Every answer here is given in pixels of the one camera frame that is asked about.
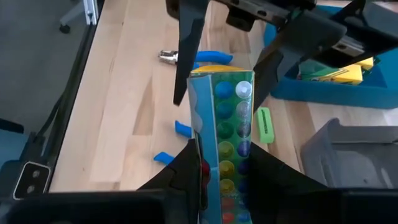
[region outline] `colorful box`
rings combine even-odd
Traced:
[[[251,223],[247,204],[254,72],[210,65],[188,82],[192,128],[210,166],[203,224]]]
[[[363,77],[361,66],[357,64],[344,68],[331,68],[314,60],[307,60],[300,64],[300,79],[358,85]]]

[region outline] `colored circle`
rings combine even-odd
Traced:
[[[244,159],[239,165],[238,165],[238,173],[241,175],[247,175],[249,172],[249,160]]]
[[[242,209],[247,209],[248,207],[248,196],[243,196],[241,200],[239,200],[239,207]]]
[[[246,179],[241,180],[241,183],[239,184],[238,191],[241,192],[242,194],[245,194],[248,192],[248,182]]]
[[[229,156],[232,156],[232,153],[234,152],[234,146],[228,142],[228,141],[223,141],[218,144],[218,155],[222,158],[228,158]]]
[[[232,212],[223,213],[223,223],[230,223],[234,220],[234,214]]]
[[[230,177],[234,175],[235,166],[231,161],[221,161],[219,168],[221,177]]]
[[[222,194],[229,194],[235,189],[234,182],[229,179],[220,180],[220,192]]]
[[[248,118],[251,114],[251,106],[247,101],[242,101],[236,106],[236,114],[242,118]]]
[[[238,204],[239,204],[239,207],[240,207],[240,208],[242,208],[242,209],[247,209],[247,208],[246,208],[246,204],[243,202],[243,200],[240,200],[240,201],[238,202]]]
[[[221,139],[228,139],[233,135],[233,133],[234,127],[232,126],[232,124],[222,122],[217,125],[217,136]]]
[[[248,122],[240,123],[236,132],[238,133],[238,136],[241,138],[248,137],[251,132],[251,124]]]
[[[248,81],[240,81],[235,88],[238,97],[246,99],[251,96],[252,85]]]
[[[223,210],[232,210],[234,208],[235,201],[232,198],[221,198],[221,208]]]
[[[228,119],[232,116],[234,108],[229,103],[219,103],[216,107],[216,115],[220,119]]]
[[[215,95],[217,98],[225,100],[232,96],[234,87],[230,82],[222,81],[216,85]]]
[[[238,154],[242,157],[247,157],[249,153],[250,153],[250,141],[244,140],[243,142],[239,143]]]
[[[250,221],[250,213],[249,212],[243,212],[238,214],[238,221],[239,222],[248,222]]]

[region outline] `yellow object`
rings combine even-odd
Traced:
[[[206,65],[199,67],[195,70],[192,70],[192,73],[200,73],[200,72],[219,72],[219,71],[245,71],[242,68],[228,66],[228,65]]]
[[[222,179],[220,180],[220,192],[222,194],[229,194],[235,189],[234,182],[229,179]]]
[[[373,68],[373,57],[356,62],[355,65],[360,65],[363,69],[370,70]]]
[[[235,172],[235,166],[231,161],[220,162],[220,175],[221,177],[230,177]]]
[[[337,72],[317,77],[321,82],[337,82],[358,85],[362,82],[362,69],[360,65],[348,65],[347,67],[340,68]]]
[[[218,144],[218,155],[224,159],[228,158],[229,156],[232,156],[234,152],[234,146],[228,142],[228,141],[223,141]]]

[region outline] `blue pliers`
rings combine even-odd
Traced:
[[[176,50],[161,50],[158,55],[160,61],[172,65],[177,64],[178,51]],[[200,67],[200,62],[212,62],[218,65],[228,65],[232,61],[233,56],[219,51],[205,50],[199,51],[195,58],[195,63],[192,69]]]
[[[160,61],[169,63],[172,65],[176,65],[178,61],[178,51],[176,50],[161,50],[158,55]],[[233,56],[230,54],[225,54],[223,52],[218,51],[200,51],[197,53],[197,57],[195,59],[195,63],[193,64],[192,69],[196,69],[200,67],[200,62],[213,62],[218,65],[228,65],[232,61]],[[175,132],[179,133],[187,138],[191,138],[192,130],[191,127],[186,126],[184,124],[175,121]],[[166,152],[161,152],[154,157],[155,161],[162,162],[166,165],[171,163],[174,159],[174,156],[167,154]]]

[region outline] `box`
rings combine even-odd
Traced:
[[[314,60],[300,64],[300,78],[303,81],[336,82],[358,85],[362,82],[362,68],[353,64],[344,68],[330,68]]]
[[[329,120],[301,148],[305,175],[330,188],[396,189],[398,126]]]
[[[228,66],[194,70],[187,80],[192,129],[210,166],[201,223],[251,223],[246,208],[254,72]]]
[[[341,8],[319,6],[332,13]],[[267,24],[264,34],[265,46],[276,35],[276,28]],[[380,62],[371,69],[359,85],[345,85],[330,82],[296,80],[298,70],[292,70],[282,78],[271,91],[275,98],[284,100],[310,101],[336,105],[362,106],[393,109],[398,107],[398,75],[396,75],[398,49],[377,56]]]

